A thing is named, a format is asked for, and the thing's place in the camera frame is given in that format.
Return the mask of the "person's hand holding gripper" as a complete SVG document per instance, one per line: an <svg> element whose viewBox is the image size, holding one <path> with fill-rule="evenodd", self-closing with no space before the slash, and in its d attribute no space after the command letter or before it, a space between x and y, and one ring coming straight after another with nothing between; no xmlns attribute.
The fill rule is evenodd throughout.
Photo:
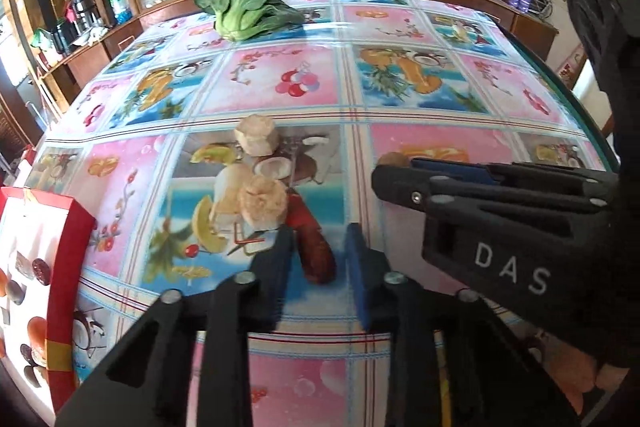
<svg viewBox="0 0 640 427"><path fill-rule="evenodd" d="M587 393L616 392L629 373L629 369L599 363L547 333L539 332L536 338L541 342L542 365L578 415L585 410Z"/></svg>

